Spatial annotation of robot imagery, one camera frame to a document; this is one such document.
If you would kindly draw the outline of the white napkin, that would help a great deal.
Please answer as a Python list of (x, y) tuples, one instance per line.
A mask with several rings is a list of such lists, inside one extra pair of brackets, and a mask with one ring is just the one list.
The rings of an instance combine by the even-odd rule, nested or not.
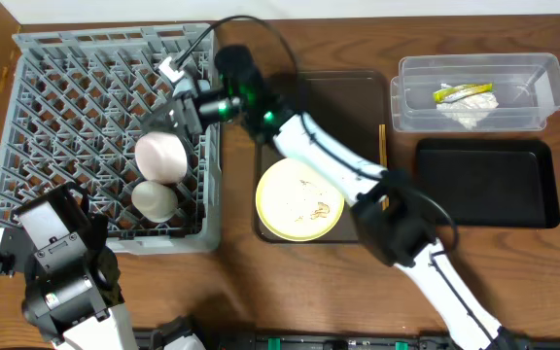
[(497, 98), (492, 92), (483, 92), (452, 103), (438, 104), (437, 109), (465, 129), (472, 130), (498, 106)]

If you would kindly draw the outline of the white cup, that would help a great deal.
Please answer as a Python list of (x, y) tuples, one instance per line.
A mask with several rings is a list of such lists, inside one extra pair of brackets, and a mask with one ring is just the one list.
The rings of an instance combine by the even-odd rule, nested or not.
[(178, 198), (174, 191), (162, 184), (144, 181), (132, 191), (133, 206), (148, 220), (163, 223), (172, 218), (178, 209)]

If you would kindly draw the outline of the green yellow snack wrapper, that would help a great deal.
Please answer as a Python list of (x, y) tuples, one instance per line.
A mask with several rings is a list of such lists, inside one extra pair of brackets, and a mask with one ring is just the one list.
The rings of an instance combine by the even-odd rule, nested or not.
[(458, 100), (464, 99), (469, 96), (476, 94), (481, 94), (484, 92), (491, 92), (493, 90), (493, 84), (467, 84), (459, 85), (456, 87), (446, 87), (442, 88), (433, 93), (433, 99), (436, 104), (443, 103), (453, 103)]

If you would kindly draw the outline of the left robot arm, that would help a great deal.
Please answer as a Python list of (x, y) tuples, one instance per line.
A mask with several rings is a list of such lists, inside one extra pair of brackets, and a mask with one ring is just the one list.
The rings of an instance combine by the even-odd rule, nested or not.
[(13, 215), (19, 227), (0, 228), (0, 274), (23, 275), (25, 320), (55, 349), (136, 348), (108, 219), (90, 213), (87, 191), (66, 183)]

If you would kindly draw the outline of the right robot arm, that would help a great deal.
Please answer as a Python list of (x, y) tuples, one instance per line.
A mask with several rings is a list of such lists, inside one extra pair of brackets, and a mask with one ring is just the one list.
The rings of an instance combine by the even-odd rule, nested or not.
[(288, 104), (270, 88), (246, 47), (221, 49), (215, 66), (218, 88), (174, 94), (146, 114), (143, 125), (200, 134), (213, 123), (240, 117), (253, 140), (273, 145), (339, 191), (351, 208), (360, 243), (414, 282), (460, 348), (514, 348), (511, 335), (466, 286), (426, 220), (422, 205), (431, 198), (401, 173), (355, 154)]

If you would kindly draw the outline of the pink bowl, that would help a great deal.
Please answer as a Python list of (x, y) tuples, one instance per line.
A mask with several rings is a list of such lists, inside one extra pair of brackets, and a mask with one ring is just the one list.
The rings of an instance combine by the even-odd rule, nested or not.
[(161, 184), (182, 182), (188, 173), (188, 155), (174, 134), (152, 131), (135, 144), (136, 164), (146, 180)]

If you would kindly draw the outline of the yellow plate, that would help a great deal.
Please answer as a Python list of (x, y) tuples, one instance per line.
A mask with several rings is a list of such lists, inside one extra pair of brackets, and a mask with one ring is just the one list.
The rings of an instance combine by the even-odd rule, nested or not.
[(260, 178), (255, 207), (263, 225), (293, 242), (312, 241), (328, 233), (344, 209), (343, 195), (308, 165), (284, 158)]

